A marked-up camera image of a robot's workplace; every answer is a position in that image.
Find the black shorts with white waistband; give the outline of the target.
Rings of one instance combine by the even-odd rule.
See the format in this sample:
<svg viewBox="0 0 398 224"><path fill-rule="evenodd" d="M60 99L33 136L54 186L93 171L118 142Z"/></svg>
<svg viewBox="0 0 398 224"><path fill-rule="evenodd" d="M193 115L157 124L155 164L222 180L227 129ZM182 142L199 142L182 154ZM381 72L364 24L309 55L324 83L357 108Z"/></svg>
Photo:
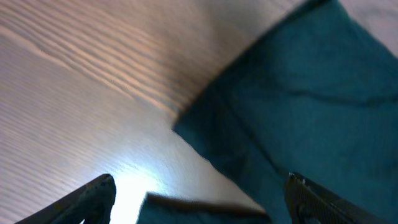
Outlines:
<svg viewBox="0 0 398 224"><path fill-rule="evenodd" d="M397 222L397 59L338 1L296 8L207 86L174 131L266 214L148 198L139 223L290 223L289 172Z"/></svg>

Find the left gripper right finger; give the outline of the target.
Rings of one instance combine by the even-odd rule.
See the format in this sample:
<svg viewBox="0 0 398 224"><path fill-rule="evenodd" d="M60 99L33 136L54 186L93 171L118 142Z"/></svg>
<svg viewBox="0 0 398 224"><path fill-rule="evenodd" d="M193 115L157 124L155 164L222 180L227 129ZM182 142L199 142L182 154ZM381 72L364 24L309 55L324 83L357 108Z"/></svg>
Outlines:
<svg viewBox="0 0 398 224"><path fill-rule="evenodd" d="M292 224L388 224L297 172L284 184Z"/></svg>

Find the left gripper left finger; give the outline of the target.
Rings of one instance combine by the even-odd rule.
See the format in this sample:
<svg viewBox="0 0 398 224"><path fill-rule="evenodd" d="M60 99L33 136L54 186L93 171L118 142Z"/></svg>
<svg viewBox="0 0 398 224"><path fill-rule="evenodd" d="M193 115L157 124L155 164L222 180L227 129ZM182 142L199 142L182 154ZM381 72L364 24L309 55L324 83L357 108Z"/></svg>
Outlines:
<svg viewBox="0 0 398 224"><path fill-rule="evenodd" d="M110 174L102 174L16 224L109 224L116 198Z"/></svg>

